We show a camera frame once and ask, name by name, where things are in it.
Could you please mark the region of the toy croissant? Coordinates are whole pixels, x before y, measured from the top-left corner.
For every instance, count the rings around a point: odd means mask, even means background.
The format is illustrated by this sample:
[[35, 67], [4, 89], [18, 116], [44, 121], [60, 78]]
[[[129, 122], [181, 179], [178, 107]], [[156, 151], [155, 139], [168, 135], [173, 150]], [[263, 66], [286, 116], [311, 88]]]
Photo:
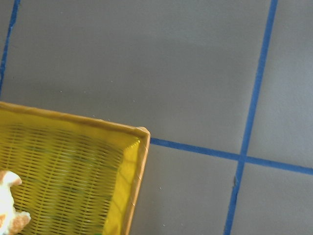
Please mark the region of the toy croissant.
[[0, 171], [0, 234], [17, 235], [31, 221], [29, 212], [16, 211], [12, 186], [22, 184], [22, 179], [9, 170]]

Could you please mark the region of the yellow plastic basket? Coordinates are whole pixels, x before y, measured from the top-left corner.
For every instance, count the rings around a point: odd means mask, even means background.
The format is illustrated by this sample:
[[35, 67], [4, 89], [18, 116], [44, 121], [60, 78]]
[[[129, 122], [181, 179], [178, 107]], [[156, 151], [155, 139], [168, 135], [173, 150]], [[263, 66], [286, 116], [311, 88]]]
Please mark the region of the yellow plastic basket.
[[22, 179], [22, 234], [127, 235], [149, 145], [144, 127], [2, 102], [0, 167]]

